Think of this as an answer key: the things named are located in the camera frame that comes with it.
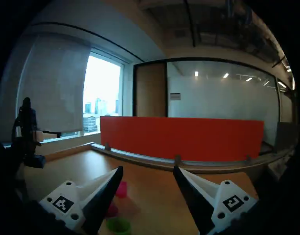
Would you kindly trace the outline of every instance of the wooden table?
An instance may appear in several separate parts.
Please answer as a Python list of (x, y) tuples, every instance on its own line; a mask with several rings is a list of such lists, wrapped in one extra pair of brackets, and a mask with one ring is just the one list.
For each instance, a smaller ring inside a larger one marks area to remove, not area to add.
[[(123, 181), (128, 183), (128, 197), (115, 197), (114, 203), (119, 208), (119, 216), (130, 221), (132, 235), (198, 234), (172, 172), (123, 162), (93, 150), (51, 161), (42, 170), (25, 168), (29, 196), (41, 200), (66, 180), (83, 184), (120, 165), (124, 167)], [(244, 172), (199, 176), (215, 183), (230, 179), (252, 197), (258, 198)], [(100, 235), (111, 234), (105, 224), (104, 220)]]

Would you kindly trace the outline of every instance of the orange partition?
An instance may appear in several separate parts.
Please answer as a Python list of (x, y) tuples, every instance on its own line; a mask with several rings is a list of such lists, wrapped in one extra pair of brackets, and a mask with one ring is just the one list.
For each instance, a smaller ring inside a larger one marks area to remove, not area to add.
[(258, 157), (263, 121), (100, 117), (101, 143), (151, 157), (184, 161), (243, 161)]

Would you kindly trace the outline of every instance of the wall sign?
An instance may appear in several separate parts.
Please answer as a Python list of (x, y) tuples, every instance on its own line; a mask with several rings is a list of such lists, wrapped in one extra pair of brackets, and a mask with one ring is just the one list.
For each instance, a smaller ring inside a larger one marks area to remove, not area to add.
[(171, 100), (181, 100), (181, 94), (180, 93), (170, 93), (170, 99)]

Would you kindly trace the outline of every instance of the magenta cup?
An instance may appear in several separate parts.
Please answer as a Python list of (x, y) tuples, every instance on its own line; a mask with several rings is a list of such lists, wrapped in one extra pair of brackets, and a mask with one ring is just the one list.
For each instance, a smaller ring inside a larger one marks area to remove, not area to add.
[(118, 208), (113, 202), (111, 202), (111, 205), (109, 206), (105, 217), (106, 218), (112, 218), (112, 217), (116, 217), (117, 214), (118, 214)]
[(127, 197), (127, 182), (121, 181), (115, 195), (118, 198), (126, 198)]

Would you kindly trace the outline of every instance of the window blind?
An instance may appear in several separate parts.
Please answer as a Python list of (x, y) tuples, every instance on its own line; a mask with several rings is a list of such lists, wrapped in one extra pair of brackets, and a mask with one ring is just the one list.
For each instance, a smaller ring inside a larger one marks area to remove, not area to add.
[(40, 130), (83, 129), (83, 86), (90, 47), (57, 35), (39, 36), (20, 82), (17, 108), (29, 97)]

